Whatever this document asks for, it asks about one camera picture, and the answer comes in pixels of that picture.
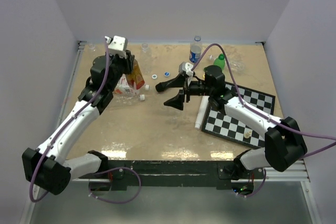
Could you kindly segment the gold label drink bottle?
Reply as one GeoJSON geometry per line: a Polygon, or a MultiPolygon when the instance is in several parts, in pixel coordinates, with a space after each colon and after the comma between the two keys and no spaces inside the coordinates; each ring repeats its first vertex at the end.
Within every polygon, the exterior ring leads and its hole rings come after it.
{"type": "Polygon", "coordinates": [[[126,74],[125,78],[127,80],[128,86],[133,90],[140,90],[145,85],[139,63],[136,59],[134,59],[133,62],[132,72],[130,74],[126,74]]]}

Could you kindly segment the clear plastic bottle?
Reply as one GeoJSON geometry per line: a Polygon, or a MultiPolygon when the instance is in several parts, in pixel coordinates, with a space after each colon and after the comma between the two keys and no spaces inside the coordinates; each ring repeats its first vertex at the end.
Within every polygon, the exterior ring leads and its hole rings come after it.
{"type": "Polygon", "coordinates": [[[152,70],[152,51],[147,43],[141,45],[140,67],[143,74],[149,74],[152,70]]]}

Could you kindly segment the clear crushed bottle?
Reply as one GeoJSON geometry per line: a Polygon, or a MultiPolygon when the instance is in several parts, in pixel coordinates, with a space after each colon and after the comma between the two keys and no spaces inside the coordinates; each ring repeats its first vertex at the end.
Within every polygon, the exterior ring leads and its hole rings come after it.
{"type": "Polygon", "coordinates": [[[118,105],[133,105],[138,102],[143,102],[145,101],[145,95],[144,94],[139,94],[139,95],[120,95],[117,96],[116,98],[116,103],[118,105]]]}

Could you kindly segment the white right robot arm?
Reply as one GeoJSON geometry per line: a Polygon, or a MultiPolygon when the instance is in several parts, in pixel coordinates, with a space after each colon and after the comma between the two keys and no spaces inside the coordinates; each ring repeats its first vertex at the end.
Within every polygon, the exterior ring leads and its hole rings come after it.
{"type": "Polygon", "coordinates": [[[205,68],[205,78],[199,79],[190,63],[180,64],[178,75],[155,86],[157,92],[168,88],[179,88],[178,94],[164,102],[178,110],[184,109],[184,103],[193,95],[207,96],[212,108],[223,115],[235,118],[246,124],[265,140],[265,146],[257,150],[248,150],[234,160],[234,173],[246,178],[255,168],[272,167],[283,172],[307,153],[307,146],[301,135],[298,123],[291,117],[281,119],[266,112],[250,107],[226,87],[225,75],[218,66],[205,68]]]}

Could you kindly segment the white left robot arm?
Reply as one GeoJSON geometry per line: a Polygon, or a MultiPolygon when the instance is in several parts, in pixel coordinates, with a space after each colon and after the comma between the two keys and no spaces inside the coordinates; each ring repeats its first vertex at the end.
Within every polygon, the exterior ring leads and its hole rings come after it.
{"type": "Polygon", "coordinates": [[[97,151],[71,160],[66,158],[86,128],[111,102],[122,75],[131,73],[134,59],[129,50],[94,59],[90,77],[70,114],[46,141],[22,154],[25,177],[32,186],[59,195],[73,179],[87,174],[103,178],[108,174],[108,158],[97,151]]]}

